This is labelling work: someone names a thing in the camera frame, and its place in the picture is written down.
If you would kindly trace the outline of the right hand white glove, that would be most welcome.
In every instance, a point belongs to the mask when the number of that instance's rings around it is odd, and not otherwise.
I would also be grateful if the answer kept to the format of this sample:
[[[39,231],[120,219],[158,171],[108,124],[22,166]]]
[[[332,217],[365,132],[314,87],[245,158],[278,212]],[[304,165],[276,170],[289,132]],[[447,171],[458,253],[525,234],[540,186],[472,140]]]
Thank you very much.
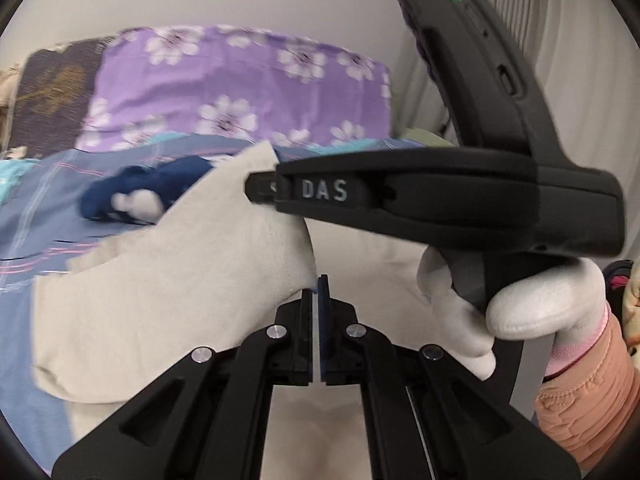
[[[568,370],[605,332],[610,307],[604,278],[591,260],[579,258],[506,286],[480,313],[454,290],[445,258],[434,247],[422,255],[416,282],[434,315],[442,345],[476,377],[497,366],[494,343],[553,338],[544,374]]]

